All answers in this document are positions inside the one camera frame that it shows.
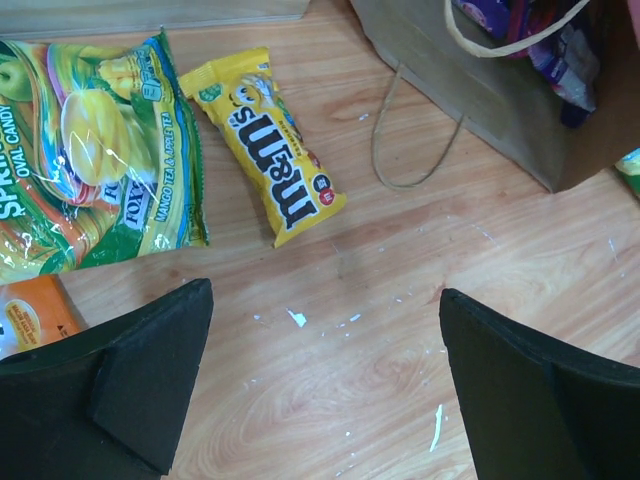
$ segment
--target wood grain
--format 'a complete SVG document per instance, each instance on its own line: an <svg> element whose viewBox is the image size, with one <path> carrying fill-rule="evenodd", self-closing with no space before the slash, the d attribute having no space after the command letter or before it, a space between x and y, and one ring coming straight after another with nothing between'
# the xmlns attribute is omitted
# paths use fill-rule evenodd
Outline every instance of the wood grain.
<svg viewBox="0 0 640 480"><path fill-rule="evenodd" d="M297 23L170 39L182 72L270 46L308 146L349 196L340 215L273 250L257 195L198 114L211 248L64 275L90 324L188 279L212 279L214 321L171 480L475 478L438 326L445 287L640 366L640 211L610 172L549 195L463 132L424 188L386 190L371 169L370 136L393 72L342 0L313 2ZM419 176L453 128L402 85L382 139L389 175Z"/></svg>
<svg viewBox="0 0 640 480"><path fill-rule="evenodd" d="M310 0L4 0L0 35L136 32L298 19Z"/></svg>

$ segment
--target paper bag handle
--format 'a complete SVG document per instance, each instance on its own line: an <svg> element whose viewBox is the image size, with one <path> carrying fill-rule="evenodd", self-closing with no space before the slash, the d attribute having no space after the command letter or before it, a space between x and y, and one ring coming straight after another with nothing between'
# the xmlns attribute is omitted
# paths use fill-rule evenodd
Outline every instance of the paper bag handle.
<svg viewBox="0 0 640 480"><path fill-rule="evenodd" d="M512 43L510 45L505 45L504 47L498 48L487 48L482 45L479 45L475 42L472 42L468 38L466 38L458 29L456 25L456 21L453 18L453 8L451 6L453 0L444 0L444 19L447 25L447 30L456 41L458 45L460 45L464 50L469 52L474 57L479 58L500 58L506 57L508 55L512 55L514 53L520 52L529 48L532 45L544 40L545 38L553 35L562 27L564 27L567 23L569 23L578 13L582 11L584 7L590 2L590 0L580 0L576 3L571 10L569 10L566 15L558 20L553 25L548 26L541 32L536 33L535 35L531 35L523 40Z"/></svg>

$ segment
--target yellow candy bag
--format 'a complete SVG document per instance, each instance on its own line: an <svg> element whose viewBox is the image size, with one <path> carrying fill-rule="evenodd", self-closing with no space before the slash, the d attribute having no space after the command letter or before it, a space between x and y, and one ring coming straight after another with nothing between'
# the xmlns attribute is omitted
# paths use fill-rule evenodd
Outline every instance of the yellow candy bag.
<svg viewBox="0 0 640 480"><path fill-rule="evenodd" d="M302 143L272 79L269 50L212 60L180 77L180 86L220 129L260 193L276 234L274 247L339 212L347 202Z"/></svg>

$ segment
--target plastic wrapper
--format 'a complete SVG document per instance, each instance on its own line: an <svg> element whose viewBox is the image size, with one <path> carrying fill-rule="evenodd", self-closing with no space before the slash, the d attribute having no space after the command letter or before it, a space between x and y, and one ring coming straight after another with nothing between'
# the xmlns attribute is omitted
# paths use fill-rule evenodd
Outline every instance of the plastic wrapper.
<svg viewBox="0 0 640 480"><path fill-rule="evenodd" d="M0 287L0 359L80 331L62 286L46 275Z"/></svg>
<svg viewBox="0 0 640 480"><path fill-rule="evenodd" d="M0 41L0 284L207 243L193 112L164 33Z"/></svg>
<svg viewBox="0 0 640 480"><path fill-rule="evenodd" d="M640 148L616 163L616 168L629 184L631 190L640 197Z"/></svg>
<svg viewBox="0 0 640 480"><path fill-rule="evenodd" d="M259 192L275 247L344 207L346 196L336 193L302 142L273 81L266 48L208 62L183 75L180 85L220 129Z"/></svg>

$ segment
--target candy bag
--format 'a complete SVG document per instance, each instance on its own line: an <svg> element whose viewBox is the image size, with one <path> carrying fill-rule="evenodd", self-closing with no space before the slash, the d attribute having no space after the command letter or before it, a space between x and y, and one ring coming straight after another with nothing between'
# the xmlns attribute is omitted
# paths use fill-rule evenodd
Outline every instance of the candy bag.
<svg viewBox="0 0 640 480"><path fill-rule="evenodd" d="M460 9L493 38L507 36L511 11L507 0L454 0Z"/></svg>
<svg viewBox="0 0 640 480"><path fill-rule="evenodd" d="M577 0L533 3L512 0L508 42L541 32L564 17L576 3ZM562 123L577 128L596 109L593 85L600 73L597 52L591 20L587 11L582 10L560 31L513 56L529 56L534 68L566 102Z"/></svg>
<svg viewBox="0 0 640 480"><path fill-rule="evenodd" d="M616 168L631 190L640 197L640 148L636 148L616 163Z"/></svg>
<svg viewBox="0 0 640 480"><path fill-rule="evenodd" d="M0 41L0 284L208 241L193 112L164 33Z"/></svg>
<svg viewBox="0 0 640 480"><path fill-rule="evenodd" d="M258 190L276 234L274 247L340 211L327 171L302 143L293 117L273 81L267 48L212 60L180 77L220 129Z"/></svg>
<svg viewBox="0 0 640 480"><path fill-rule="evenodd" d="M0 359L80 331L53 275L0 287L0 305Z"/></svg>

